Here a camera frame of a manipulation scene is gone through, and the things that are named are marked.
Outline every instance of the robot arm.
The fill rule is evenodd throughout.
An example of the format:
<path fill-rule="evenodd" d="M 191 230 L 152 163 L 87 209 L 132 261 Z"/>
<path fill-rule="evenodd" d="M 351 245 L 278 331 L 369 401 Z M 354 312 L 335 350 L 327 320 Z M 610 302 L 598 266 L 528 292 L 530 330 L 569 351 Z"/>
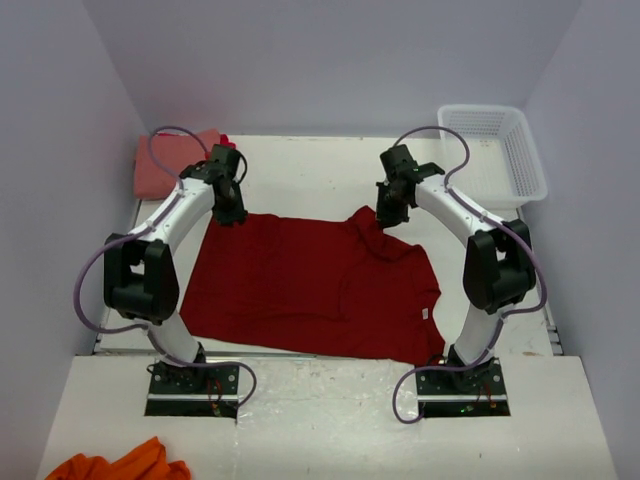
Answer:
<path fill-rule="evenodd" d="M 209 159 L 187 167 L 180 174 L 182 186 L 176 186 L 129 235 L 155 227 L 104 256 L 105 304 L 125 318 L 146 324 L 162 350 L 183 362 L 194 362 L 200 346 L 176 310 L 179 286 L 172 253 L 209 210 L 221 225 L 244 222 L 247 212 L 234 180 L 240 158 L 235 149 L 214 146 Z M 113 234 L 107 242 L 119 237 Z M 143 266 L 142 273 L 132 269 L 138 265 Z"/>
<path fill-rule="evenodd" d="M 392 147 L 380 158 L 387 178 L 378 184 L 379 225 L 386 228 L 406 222 L 409 207 L 419 207 L 434 215 L 467 247 L 463 284 L 470 306 L 462 333 L 449 353 L 449 362 L 471 365 L 490 345 L 504 309 L 522 301 L 536 281 L 525 252 L 485 218 L 505 225 L 530 246 L 529 229 L 520 220 L 505 222 L 486 212 L 457 191 L 467 204 L 483 212 L 484 218 L 472 215 L 447 192 L 444 171 L 433 163 L 418 165 L 406 145 Z"/>

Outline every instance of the white wall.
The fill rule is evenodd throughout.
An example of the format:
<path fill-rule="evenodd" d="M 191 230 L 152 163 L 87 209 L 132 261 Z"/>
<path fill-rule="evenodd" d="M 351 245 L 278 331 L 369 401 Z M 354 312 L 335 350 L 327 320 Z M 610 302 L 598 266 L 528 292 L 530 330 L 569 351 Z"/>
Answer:
<path fill-rule="evenodd" d="M 92 343 L 73 281 L 128 227 L 142 123 L 80 2 L 3 2 L 0 61 L 0 477 L 27 479 Z M 84 299 L 98 317 L 100 272 Z"/>
<path fill-rule="evenodd" d="M 147 128 L 396 134 L 523 105 L 580 0 L 85 0 Z"/>
<path fill-rule="evenodd" d="M 550 190 L 526 217 L 622 479 L 640 478 L 639 20 L 637 0 L 585 0 L 526 107 Z"/>

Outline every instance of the white platform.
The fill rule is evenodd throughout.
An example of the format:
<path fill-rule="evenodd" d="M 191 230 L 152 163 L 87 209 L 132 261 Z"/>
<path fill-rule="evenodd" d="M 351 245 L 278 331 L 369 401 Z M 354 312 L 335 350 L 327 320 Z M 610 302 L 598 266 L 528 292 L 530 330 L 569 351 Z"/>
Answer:
<path fill-rule="evenodd" d="M 379 156 L 394 139 L 235 136 L 233 140 L 249 161 L 242 194 L 250 212 L 343 221 L 363 205 L 375 209 L 375 182 L 384 178 Z M 452 159 L 443 162 L 439 140 L 410 139 L 407 144 L 419 163 L 456 163 Z M 159 203 L 143 202 L 138 220 L 146 219 Z M 515 211 L 495 213 L 507 219 L 517 217 Z M 442 336 L 451 343 L 460 334 L 468 307 L 462 289 L 464 248 L 428 213 L 412 210 L 410 215 L 408 224 L 389 229 L 387 233 L 425 248 L 442 290 L 434 318 Z M 210 218 L 210 215 L 203 217 L 175 252 L 174 262 L 181 288 L 180 304 Z M 530 292 L 523 304 L 532 305 L 537 298 L 537 292 Z M 112 328 L 128 324 L 129 321 L 113 311 L 106 322 L 106 326 Z M 552 355 L 546 327 L 542 312 L 519 316 L 507 323 L 496 347 L 497 354 Z M 200 340 L 209 353 L 291 353 L 212 339 Z M 103 337 L 98 351 L 143 352 L 151 351 L 151 347 L 147 338 L 135 331 Z"/>
<path fill-rule="evenodd" d="M 247 359 L 259 384 L 233 420 L 144 417 L 148 357 L 77 357 L 39 479 L 78 452 L 113 461 L 157 435 L 194 480 L 612 480 L 580 359 L 506 355 L 512 416 L 402 425 L 390 361 Z M 241 392 L 247 375 L 241 374 Z M 415 383 L 401 393 L 415 415 Z"/>

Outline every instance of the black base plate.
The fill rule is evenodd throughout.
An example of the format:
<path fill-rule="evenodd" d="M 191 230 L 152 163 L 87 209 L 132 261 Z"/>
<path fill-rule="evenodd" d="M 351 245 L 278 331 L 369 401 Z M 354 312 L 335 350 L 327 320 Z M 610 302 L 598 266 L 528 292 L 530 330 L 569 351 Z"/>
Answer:
<path fill-rule="evenodd" d="M 498 359 L 465 374 L 416 374 L 418 409 L 424 418 L 509 416 L 507 390 Z"/>
<path fill-rule="evenodd" d="M 239 370 L 150 365 L 145 416 L 237 418 Z"/>

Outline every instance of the plastic basket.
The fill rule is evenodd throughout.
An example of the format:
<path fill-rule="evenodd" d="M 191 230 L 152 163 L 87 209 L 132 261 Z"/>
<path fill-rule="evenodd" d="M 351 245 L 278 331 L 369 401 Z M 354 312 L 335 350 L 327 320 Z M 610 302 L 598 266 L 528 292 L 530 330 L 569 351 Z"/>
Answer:
<path fill-rule="evenodd" d="M 471 150 L 469 164 L 451 183 L 489 209 L 511 209 L 547 196 L 547 182 L 524 114 L 513 107 L 444 105 L 438 123 L 460 133 Z M 464 149 L 441 132 L 445 170 L 460 164 Z"/>

